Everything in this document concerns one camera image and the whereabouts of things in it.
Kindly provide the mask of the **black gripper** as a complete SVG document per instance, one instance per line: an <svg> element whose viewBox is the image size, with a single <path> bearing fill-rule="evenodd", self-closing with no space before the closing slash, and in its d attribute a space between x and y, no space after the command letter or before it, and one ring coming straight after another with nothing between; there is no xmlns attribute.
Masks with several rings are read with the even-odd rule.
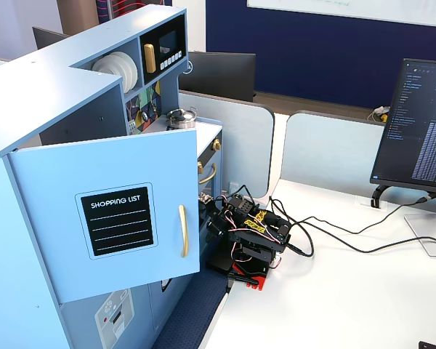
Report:
<svg viewBox="0 0 436 349"><path fill-rule="evenodd" d="M214 238L229 236L229 229L231 229L231 223L225 218L225 212L229 210L231 206L225 204L221 209L217 207L215 203L208 203L206 205L206 215L209 217L209 221L206 224L208 233L206 234L206 243L211 242Z"/></svg>

